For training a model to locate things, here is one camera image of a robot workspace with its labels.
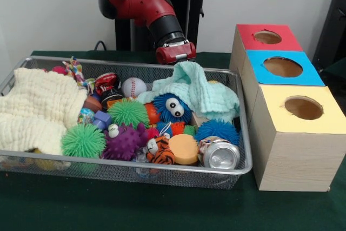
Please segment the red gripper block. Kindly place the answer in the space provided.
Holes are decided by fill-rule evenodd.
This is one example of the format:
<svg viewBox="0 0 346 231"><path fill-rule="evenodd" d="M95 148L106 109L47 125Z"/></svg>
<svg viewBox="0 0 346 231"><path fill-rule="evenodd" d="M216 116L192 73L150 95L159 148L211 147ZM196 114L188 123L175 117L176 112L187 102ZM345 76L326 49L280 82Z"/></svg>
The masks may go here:
<svg viewBox="0 0 346 231"><path fill-rule="evenodd" d="M156 59L160 64L174 64L193 60L195 57L196 48L193 42L165 43L162 47L156 49Z"/></svg>

